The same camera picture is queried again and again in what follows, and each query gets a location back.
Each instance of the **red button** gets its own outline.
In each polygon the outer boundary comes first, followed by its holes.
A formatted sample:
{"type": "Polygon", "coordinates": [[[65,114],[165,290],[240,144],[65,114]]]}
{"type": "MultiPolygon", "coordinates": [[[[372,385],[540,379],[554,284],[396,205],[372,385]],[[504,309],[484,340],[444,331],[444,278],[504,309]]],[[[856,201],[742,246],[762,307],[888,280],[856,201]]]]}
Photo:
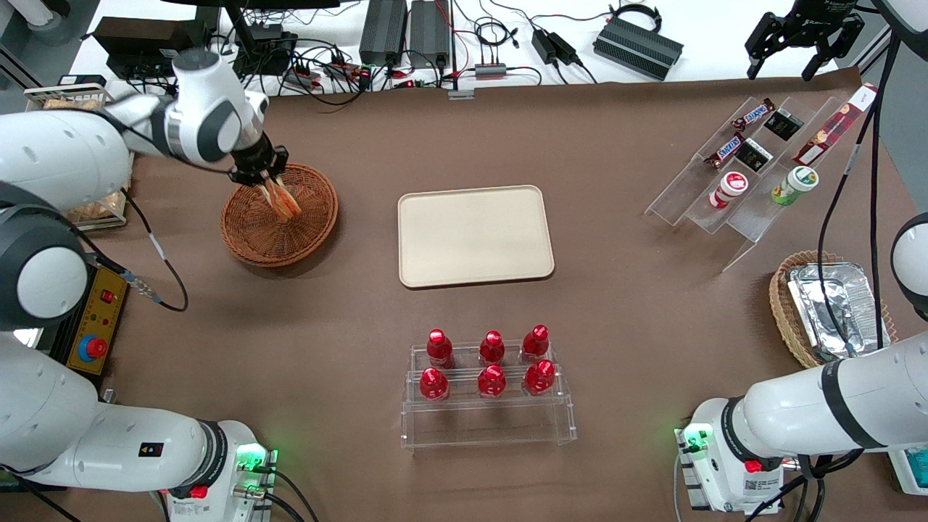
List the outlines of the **red button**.
{"type": "Polygon", "coordinates": [[[93,359],[100,359],[107,353],[107,342],[99,337],[87,343],[87,355],[93,359]]]}
{"type": "Polygon", "coordinates": [[[190,498],[205,499],[207,492],[208,490],[206,489],[206,486],[194,486],[193,488],[190,488],[190,498]]]}

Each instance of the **brown tabletop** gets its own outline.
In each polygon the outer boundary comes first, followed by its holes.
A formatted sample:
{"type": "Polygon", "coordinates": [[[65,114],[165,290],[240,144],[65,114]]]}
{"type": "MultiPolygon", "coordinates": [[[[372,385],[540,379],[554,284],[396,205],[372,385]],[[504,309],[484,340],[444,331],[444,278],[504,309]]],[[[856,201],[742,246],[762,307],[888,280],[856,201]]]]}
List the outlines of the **brown tabletop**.
{"type": "MultiPolygon", "coordinates": [[[[130,298],[115,342],[122,404],[237,419],[303,487],[324,522],[347,520],[654,520],[674,517],[673,428],[703,400],[800,370],[770,314],[767,283],[786,256],[814,249],[856,129],[800,200],[725,274],[740,246],[726,230],[673,230],[648,203],[749,96],[811,106],[847,97],[854,72],[797,80],[487,89],[474,101],[404,90],[342,111],[275,98],[267,133],[295,163],[324,172],[341,212],[326,247],[278,270],[224,247],[223,176],[142,158],[133,192],[190,291],[175,314],[130,298]],[[556,271],[545,281],[412,291],[397,275],[396,202],[406,193],[533,184],[544,192],[556,271]],[[579,438],[553,444],[420,451],[400,447],[408,348],[442,327],[457,341],[489,329],[552,331],[574,393],[579,438]]],[[[827,250],[869,265],[865,146],[832,221],[827,250]]],[[[881,159],[883,297],[901,338],[924,325],[896,288],[888,251],[915,214],[881,159]]],[[[178,301],[173,280],[130,216],[100,244],[178,301]]],[[[923,521],[928,500],[891,489],[884,457],[829,476],[820,520],[923,521]]],[[[285,488],[284,498],[295,501],[285,488]]],[[[155,522],[146,494],[54,493],[85,522],[155,522]]],[[[695,513],[684,520],[741,519],[695,513]]],[[[789,506],[795,500],[788,499],[789,506]]],[[[792,517],[787,515],[770,519],[792,517]]],[[[0,495],[0,520],[57,517],[0,495]]],[[[286,520],[275,513],[275,520],[286,520]]]]}

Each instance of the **round wicker basket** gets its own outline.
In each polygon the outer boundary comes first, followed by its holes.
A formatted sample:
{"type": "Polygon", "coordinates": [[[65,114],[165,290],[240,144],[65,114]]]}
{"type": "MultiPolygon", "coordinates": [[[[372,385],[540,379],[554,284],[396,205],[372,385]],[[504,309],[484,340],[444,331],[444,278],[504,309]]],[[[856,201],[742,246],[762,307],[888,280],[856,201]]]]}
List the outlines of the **round wicker basket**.
{"type": "MultiPolygon", "coordinates": [[[[838,263],[842,261],[844,259],[839,255],[823,253],[822,262],[838,263]]],[[[773,278],[770,279],[770,309],[773,311],[773,318],[777,321],[777,328],[780,329],[780,335],[783,337],[786,347],[790,348],[790,352],[805,368],[819,366],[824,364],[824,361],[818,358],[806,338],[806,329],[803,327],[799,312],[796,311],[793,304],[790,289],[786,286],[786,274],[793,267],[817,262],[817,250],[798,252],[787,257],[777,268],[777,271],[774,272],[773,278]]],[[[896,327],[886,312],[886,303],[881,303],[881,305],[883,322],[886,324],[889,339],[893,344],[898,343],[899,338],[896,337],[896,327]]]]}
{"type": "Polygon", "coordinates": [[[319,248],[335,226],[339,200],[321,172],[291,163],[281,180],[303,209],[287,222],[281,222],[257,187],[238,187],[223,207],[223,242],[249,265],[274,268],[296,263],[319,248]]]}

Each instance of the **green and white container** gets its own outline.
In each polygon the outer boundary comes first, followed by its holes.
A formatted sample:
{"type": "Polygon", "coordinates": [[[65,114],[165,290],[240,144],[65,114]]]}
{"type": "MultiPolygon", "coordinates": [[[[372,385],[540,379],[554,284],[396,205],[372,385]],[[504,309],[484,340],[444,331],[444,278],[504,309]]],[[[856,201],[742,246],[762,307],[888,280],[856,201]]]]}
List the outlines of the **green and white container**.
{"type": "Polygon", "coordinates": [[[793,204],[799,196],[818,185],[818,173],[812,167],[796,167],[783,178],[783,182],[770,192],[773,202],[783,206],[793,204]]]}

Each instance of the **white table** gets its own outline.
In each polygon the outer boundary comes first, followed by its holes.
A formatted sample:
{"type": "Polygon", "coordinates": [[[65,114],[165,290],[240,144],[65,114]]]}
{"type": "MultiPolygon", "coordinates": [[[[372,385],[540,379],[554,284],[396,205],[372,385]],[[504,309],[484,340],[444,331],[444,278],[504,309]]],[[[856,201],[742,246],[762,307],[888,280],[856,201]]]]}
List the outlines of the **white table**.
{"type": "MultiPolygon", "coordinates": [[[[588,18],[608,10],[606,0],[573,0],[570,3],[563,0],[498,1],[506,6],[524,9],[530,16],[560,13],[577,18],[588,18]]],[[[482,0],[482,3],[487,12],[497,17],[511,30],[519,28],[516,37],[519,40],[520,48],[515,48],[511,42],[506,42],[498,48],[499,59],[510,67],[529,66],[537,68],[543,74],[544,84],[561,84],[561,80],[553,67],[543,65],[541,59],[535,53],[531,42],[532,28],[525,18],[509,9],[494,6],[488,0],[482,0]]],[[[612,0],[612,3],[617,5],[618,0],[612,0]]],[[[747,40],[748,35],[765,12],[772,11],[780,16],[785,15],[792,7],[793,0],[766,0],[765,2],[745,2],[743,0],[713,0],[712,2],[646,0],[645,3],[651,7],[658,7],[664,17],[661,35],[678,41],[684,46],[683,55],[670,70],[666,81],[686,82],[745,78],[750,65],[747,52],[744,50],[744,42],[747,40]]],[[[485,16],[481,8],[481,0],[458,0],[458,4],[460,9],[454,9],[455,26],[462,31],[471,31],[473,29],[472,24],[464,19],[460,11],[463,10],[463,13],[471,20],[485,16]]],[[[287,21],[284,23],[284,29],[297,33],[301,37],[317,38],[331,42],[357,60],[358,43],[361,40],[361,32],[364,27],[367,2],[360,2],[360,5],[344,10],[351,5],[352,3],[343,1],[342,7],[328,11],[318,11],[314,19],[314,11],[312,10],[297,11],[300,19],[306,22],[312,20],[312,22],[306,25],[296,21],[287,21]],[[342,10],[344,11],[339,16],[331,16],[330,14],[339,13],[342,10]]],[[[194,17],[195,10],[195,7],[169,4],[160,0],[133,0],[132,2],[101,0],[97,13],[90,24],[90,29],[92,31],[96,28],[100,19],[104,16],[190,20],[194,17]]],[[[224,32],[227,32],[231,28],[231,22],[226,17],[225,12],[223,12],[222,17],[221,28],[224,32]]],[[[535,23],[550,32],[557,32],[575,47],[583,62],[601,83],[652,82],[652,79],[642,74],[593,53],[593,41],[605,24],[606,18],[601,17],[586,22],[564,18],[543,18],[536,20],[535,23]]],[[[647,28],[651,26],[651,20],[642,14],[627,13],[623,15],[623,18],[647,28]]],[[[468,52],[470,52],[469,67],[472,67],[475,60],[477,62],[480,60],[480,46],[472,34],[461,34],[460,37],[461,39],[456,41],[458,68],[463,67],[468,52]]],[[[216,45],[218,45],[218,39],[214,40],[214,46],[216,45]]],[[[312,45],[312,43],[300,42],[298,48],[312,45]]],[[[769,58],[759,76],[799,76],[814,53],[815,51],[812,48],[786,49],[769,58]]],[[[82,44],[74,60],[71,73],[100,73],[106,76],[108,80],[115,80],[115,75],[106,66],[106,59],[107,54],[97,41],[94,38],[88,38],[82,44]]],[[[835,69],[837,69],[837,66],[834,62],[830,62],[822,67],[821,72],[835,69]]],[[[524,72],[525,75],[511,75],[500,80],[480,81],[473,79],[473,73],[471,72],[461,78],[459,88],[534,85],[537,76],[531,71],[524,72]]],[[[586,73],[577,66],[561,66],[561,72],[571,84],[590,83],[586,73]]],[[[429,70],[417,71],[411,78],[433,81],[434,72],[429,70]]],[[[380,88],[381,84],[382,79],[375,81],[376,88],[380,88]]],[[[264,85],[268,94],[275,95],[279,82],[273,77],[265,77],[264,85]]],[[[331,92],[331,85],[328,84],[328,80],[325,81],[324,86],[327,92],[331,92]]],[[[249,88],[259,90],[261,87],[255,81],[249,85],[249,88]]],[[[124,82],[113,82],[109,85],[110,92],[117,96],[129,89],[131,87],[124,82]]]]}

